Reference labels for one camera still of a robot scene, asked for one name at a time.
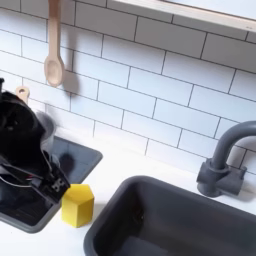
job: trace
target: curved faucet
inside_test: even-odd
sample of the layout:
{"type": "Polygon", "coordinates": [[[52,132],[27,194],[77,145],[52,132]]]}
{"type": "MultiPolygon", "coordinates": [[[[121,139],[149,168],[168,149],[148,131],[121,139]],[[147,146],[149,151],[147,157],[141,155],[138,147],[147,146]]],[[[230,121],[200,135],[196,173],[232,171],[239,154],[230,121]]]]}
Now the curved faucet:
{"type": "Polygon", "coordinates": [[[234,144],[249,136],[256,136],[256,121],[238,124],[223,134],[213,157],[201,166],[197,177],[201,194],[208,197],[217,197],[223,193],[239,194],[246,169],[231,171],[226,162],[234,144]]]}

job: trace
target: yellow hexagonal block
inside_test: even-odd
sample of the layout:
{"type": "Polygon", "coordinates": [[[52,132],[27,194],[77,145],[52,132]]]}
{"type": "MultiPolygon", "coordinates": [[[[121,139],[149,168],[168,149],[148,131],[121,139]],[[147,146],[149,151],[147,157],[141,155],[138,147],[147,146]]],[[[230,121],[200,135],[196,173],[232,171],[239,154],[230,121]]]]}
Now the yellow hexagonal block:
{"type": "Polygon", "coordinates": [[[88,185],[72,184],[62,198],[62,220],[75,228],[92,220],[94,195],[88,185]]]}

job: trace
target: white countertop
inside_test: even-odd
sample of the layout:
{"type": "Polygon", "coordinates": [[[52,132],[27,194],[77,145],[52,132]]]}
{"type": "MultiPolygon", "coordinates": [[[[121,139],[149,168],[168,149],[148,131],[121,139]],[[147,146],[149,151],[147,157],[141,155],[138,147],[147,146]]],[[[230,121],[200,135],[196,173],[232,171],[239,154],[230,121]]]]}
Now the white countertop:
{"type": "MultiPolygon", "coordinates": [[[[84,181],[95,195],[94,219],[106,205],[122,181],[136,175],[147,175],[194,193],[196,174],[172,168],[131,151],[113,148],[92,138],[79,138],[59,128],[59,137],[94,148],[103,154],[102,161],[84,181]]],[[[237,198],[221,196],[217,201],[256,215],[256,195],[241,192],[237,198]]],[[[91,225],[75,229],[62,222],[60,211],[37,234],[27,234],[0,222],[0,254],[3,256],[84,256],[83,240],[91,225]]]]}

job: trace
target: gray sink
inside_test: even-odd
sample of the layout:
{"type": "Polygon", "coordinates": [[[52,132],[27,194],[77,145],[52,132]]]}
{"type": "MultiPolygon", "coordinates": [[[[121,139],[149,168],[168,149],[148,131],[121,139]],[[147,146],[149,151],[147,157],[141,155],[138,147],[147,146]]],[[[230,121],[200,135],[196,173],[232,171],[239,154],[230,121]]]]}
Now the gray sink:
{"type": "Polygon", "coordinates": [[[255,256],[256,216],[134,177],[93,223],[84,250],[86,256],[255,256]]]}

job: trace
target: tile backsplash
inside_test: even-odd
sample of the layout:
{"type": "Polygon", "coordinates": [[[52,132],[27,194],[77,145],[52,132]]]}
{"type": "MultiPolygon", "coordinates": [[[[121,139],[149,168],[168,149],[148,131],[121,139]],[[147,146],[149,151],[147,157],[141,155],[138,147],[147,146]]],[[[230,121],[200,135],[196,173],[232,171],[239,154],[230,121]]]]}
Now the tile backsplash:
{"type": "MultiPolygon", "coordinates": [[[[256,120],[256,34],[113,0],[63,0],[65,81],[47,84],[48,0],[0,0],[4,89],[30,88],[29,105],[57,124],[191,172],[221,135],[256,120]]],[[[256,192],[256,137],[228,164],[248,167],[256,192]]]]}

